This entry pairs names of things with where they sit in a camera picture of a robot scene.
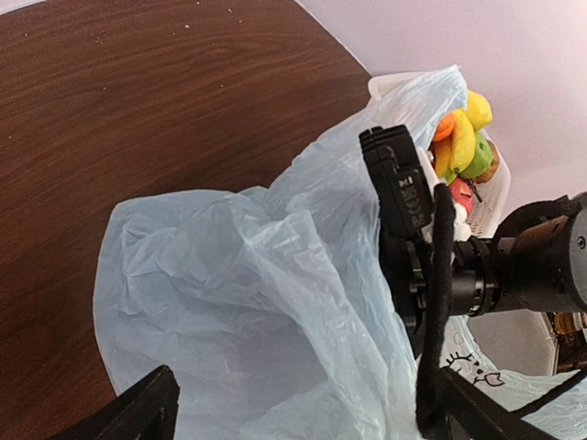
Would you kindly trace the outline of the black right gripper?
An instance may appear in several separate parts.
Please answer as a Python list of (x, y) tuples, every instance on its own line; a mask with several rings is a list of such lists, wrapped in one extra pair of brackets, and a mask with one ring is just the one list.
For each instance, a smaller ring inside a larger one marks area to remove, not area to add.
[[(586, 309), (586, 195), (524, 205), (491, 238), (453, 246), (450, 312), (457, 316)], [(432, 248), (380, 233), (380, 264), (396, 312), (419, 356), (432, 281)]]

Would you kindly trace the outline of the brown potato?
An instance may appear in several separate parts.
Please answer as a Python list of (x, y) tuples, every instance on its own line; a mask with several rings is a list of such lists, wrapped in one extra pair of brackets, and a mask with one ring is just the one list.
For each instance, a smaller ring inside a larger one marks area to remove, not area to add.
[(473, 181), (477, 184), (489, 182), (493, 178), (493, 176), (495, 175), (500, 166), (500, 157), (496, 146), (491, 140), (488, 141), (488, 144), (492, 152), (492, 163), (486, 172), (473, 179)]

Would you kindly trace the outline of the orange mandarin fruit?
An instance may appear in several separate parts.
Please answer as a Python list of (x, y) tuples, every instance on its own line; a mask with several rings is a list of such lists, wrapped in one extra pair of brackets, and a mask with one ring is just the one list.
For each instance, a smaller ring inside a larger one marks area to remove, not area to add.
[(437, 125), (435, 135), (432, 138), (433, 142), (440, 142), (448, 138), (455, 126), (455, 116), (453, 113), (445, 115)]

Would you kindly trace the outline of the yellow banana bunch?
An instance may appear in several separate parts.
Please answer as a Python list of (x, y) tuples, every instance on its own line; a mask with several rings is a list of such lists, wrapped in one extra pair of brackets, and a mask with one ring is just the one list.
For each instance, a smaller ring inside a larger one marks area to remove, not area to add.
[(475, 151), (475, 132), (462, 109), (452, 112), (455, 126), (452, 134), (431, 144), (434, 154), (435, 173), (448, 183), (453, 182), (461, 171), (471, 163)]

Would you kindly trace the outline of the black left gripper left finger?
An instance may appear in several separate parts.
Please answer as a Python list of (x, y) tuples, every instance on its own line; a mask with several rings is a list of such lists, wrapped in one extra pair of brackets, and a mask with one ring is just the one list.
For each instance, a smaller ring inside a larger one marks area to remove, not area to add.
[(173, 439), (179, 394), (172, 370), (161, 365), (98, 412), (51, 438)]

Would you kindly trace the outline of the light blue plastic bag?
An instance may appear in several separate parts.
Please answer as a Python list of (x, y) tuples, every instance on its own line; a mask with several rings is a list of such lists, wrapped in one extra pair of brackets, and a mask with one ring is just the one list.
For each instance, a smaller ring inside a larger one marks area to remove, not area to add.
[[(459, 68), (424, 72), (311, 143), (270, 186), (131, 199), (111, 214), (94, 327), (117, 393), (168, 366), (178, 439), (431, 439), (450, 368), (554, 439), (586, 436), (586, 375), (497, 370), (450, 312), (453, 246), (474, 237), (426, 156), (466, 104)], [(404, 125), (434, 188), (426, 328), (414, 355), (380, 264), (359, 134)]]

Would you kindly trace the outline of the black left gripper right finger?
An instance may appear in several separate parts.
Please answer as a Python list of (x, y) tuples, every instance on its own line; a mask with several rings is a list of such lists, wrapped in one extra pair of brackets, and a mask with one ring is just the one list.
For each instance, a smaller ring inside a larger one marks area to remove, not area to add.
[(554, 439), (508, 412), (451, 368), (438, 374), (431, 439)]

